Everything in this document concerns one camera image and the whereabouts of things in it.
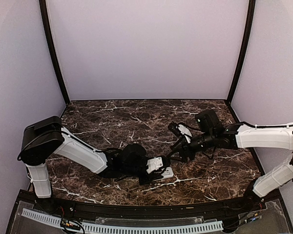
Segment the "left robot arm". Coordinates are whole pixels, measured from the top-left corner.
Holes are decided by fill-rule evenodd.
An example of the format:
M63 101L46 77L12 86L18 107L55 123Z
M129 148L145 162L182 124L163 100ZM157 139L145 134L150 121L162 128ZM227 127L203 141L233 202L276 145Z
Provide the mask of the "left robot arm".
M63 127L58 116L52 116L25 128L18 155L18 160L29 171L40 205L49 213L59 209L59 201L52 196L46 165L47 158L52 154L66 157L102 178L116 181L135 177L140 185L145 185L173 177L170 161L166 157L147 157L145 148L136 143L123 149L96 149Z

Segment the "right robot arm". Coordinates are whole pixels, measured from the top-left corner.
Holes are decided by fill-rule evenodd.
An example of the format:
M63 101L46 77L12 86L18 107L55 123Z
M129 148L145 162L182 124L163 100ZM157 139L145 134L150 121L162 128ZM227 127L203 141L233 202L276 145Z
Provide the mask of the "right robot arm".
M293 122L283 125L251 125L239 122L224 127L213 110L195 115L200 135L191 134L192 127L184 123L171 122L168 129L178 141L171 146L168 154L173 160L193 160L197 152L207 149L280 148L292 154L265 175L253 180L240 199L239 207L249 212L258 204L258 199L293 181Z

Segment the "white remote control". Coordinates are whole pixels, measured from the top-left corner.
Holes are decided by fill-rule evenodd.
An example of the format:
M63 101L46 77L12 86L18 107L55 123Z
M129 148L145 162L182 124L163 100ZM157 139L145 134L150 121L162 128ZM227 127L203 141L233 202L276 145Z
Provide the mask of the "white remote control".
M167 167L164 172L156 173L154 180L162 180L172 178L174 176L173 170L171 167Z

